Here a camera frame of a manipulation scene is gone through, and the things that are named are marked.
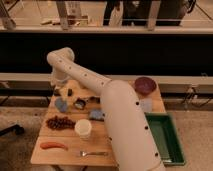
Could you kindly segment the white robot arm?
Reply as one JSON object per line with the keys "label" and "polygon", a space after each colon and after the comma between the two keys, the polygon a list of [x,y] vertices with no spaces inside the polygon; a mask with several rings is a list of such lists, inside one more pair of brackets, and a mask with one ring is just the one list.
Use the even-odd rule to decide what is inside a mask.
{"label": "white robot arm", "polygon": [[100,96],[119,171],[166,171],[134,88],[126,81],[113,80],[82,67],[74,58],[70,48],[48,53],[52,82],[62,86],[73,78]]}

